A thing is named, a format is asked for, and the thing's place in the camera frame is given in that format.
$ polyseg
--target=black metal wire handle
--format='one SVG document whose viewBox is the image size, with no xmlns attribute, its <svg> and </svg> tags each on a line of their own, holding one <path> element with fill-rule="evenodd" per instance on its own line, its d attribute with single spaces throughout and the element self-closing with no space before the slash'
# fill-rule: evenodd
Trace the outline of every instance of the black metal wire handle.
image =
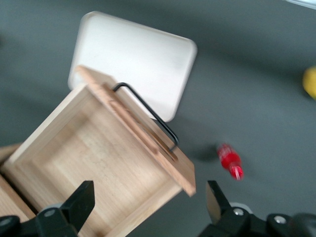
<svg viewBox="0 0 316 237">
<path fill-rule="evenodd" d="M 145 106 L 145 108 L 157 119 L 157 121 L 161 124 L 161 126 L 170 134 L 170 136 L 174 139 L 174 146 L 169 148 L 170 151 L 173 151 L 179 144 L 179 139 L 177 135 L 171 130 L 171 128 L 153 111 L 153 109 L 142 99 L 142 97 L 137 94 L 137 92 L 127 83 L 121 82 L 116 84 L 112 90 L 116 92 L 120 87 L 125 86 L 127 87 L 135 96 L 136 98 Z"/>
</svg>

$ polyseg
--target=wooden panel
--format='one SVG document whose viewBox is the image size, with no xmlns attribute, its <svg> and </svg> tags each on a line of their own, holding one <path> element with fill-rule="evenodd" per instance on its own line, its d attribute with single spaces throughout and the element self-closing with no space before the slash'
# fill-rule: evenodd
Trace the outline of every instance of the wooden panel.
<svg viewBox="0 0 316 237">
<path fill-rule="evenodd" d="M 174 185 L 174 182 L 170 180 L 148 200 L 141 204 L 124 221 L 112 229 L 111 232 L 107 234 L 107 237 L 124 237 L 128 235 L 130 230 L 133 230 L 140 224 L 140 217 L 144 220 L 147 219 L 180 191 L 181 187 Z"/>
<path fill-rule="evenodd" d="M 0 176 L 0 216 L 15 215 L 25 222 L 35 217 L 11 186 Z"/>
</svg>

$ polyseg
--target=yellow object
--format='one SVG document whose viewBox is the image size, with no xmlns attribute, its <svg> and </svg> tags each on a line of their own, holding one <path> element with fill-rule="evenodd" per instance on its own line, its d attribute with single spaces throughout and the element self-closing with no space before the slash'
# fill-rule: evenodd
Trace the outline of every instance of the yellow object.
<svg viewBox="0 0 316 237">
<path fill-rule="evenodd" d="M 316 66 L 306 69 L 303 75 L 303 87 L 316 100 Z"/>
</svg>

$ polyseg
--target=bottle cap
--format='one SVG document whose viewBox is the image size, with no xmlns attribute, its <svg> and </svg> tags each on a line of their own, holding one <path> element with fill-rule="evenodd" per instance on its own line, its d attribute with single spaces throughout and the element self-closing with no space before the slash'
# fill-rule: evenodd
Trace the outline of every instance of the bottle cap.
<svg viewBox="0 0 316 237">
<path fill-rule="evenodd" d="M 243 170 L 239 165 L 231 166 L 229 172 L 234 179 L 236 180 L 243 179 Z"/>
</svg>

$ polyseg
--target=screw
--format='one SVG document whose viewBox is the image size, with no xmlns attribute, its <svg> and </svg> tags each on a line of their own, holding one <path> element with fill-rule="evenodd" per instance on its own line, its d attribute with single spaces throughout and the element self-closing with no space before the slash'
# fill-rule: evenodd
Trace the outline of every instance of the screw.
<svg viewBox="0 0 316 237">
<path fill-rule="evenodd" d="M 44 217 L 52 216 L 52 215 L 54 215 L 54 213 L 55 213 L 54 209 L 53 210 L 49 210 L 49 211 L 45 212 Z"/>
<path fill-rule="evenodd" d="M 236 216 L 243 216 L 243 210 L 241 210 L 240 208 L 235 208 L 233 212 Z"/>
<path fill-rule="evenodd" d="M 9 224 L 11 222 L 11 219 L 12 218 L 9 217 L 9 218 L 6 218 L 6 219 L 0 221 L 0 226 L 5 226 L 5 225 Z"/>
<path fill-rule="evenodd" d="M 286 219 L 283 216 L 275 216 L 274 220 L 279 224 L 286 224 Z"/>
</svg>

